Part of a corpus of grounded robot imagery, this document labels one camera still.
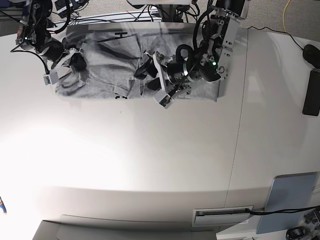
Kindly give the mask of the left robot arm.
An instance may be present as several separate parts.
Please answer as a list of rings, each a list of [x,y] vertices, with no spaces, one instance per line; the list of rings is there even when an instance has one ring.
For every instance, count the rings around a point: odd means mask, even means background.
[[[249,5],[248,0],[209,0],[196,20],[192,45],[179,45],[172,56],[146,51],[147,60],[136,70],[135,78],[151,76],[151,89],[171,98],[189,92],[193,82],[224,80],[240,21],[247,17]]]

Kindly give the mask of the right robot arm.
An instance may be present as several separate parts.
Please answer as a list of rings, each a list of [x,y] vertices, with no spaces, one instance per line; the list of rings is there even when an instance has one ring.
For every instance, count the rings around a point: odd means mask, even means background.
[[[68,67],[78,72],[86,69],[86,62],[78,48],[68,47],[65,43],[55,39],[52,35],[63,32],[72,20],[74,3],[71,0],[63,0],[61,18],[66,18],[64,24],[57,30],[49,30],[50,15],[53,4],[51,0],[32,0],[25,4],[23,9],[21,29],[17,32],[17,46],[11,50],[12,53],[29,53],[36,56],[44,67],[45,73],[49,75],[47,61],[53,63],[54,67],[68,61]]]

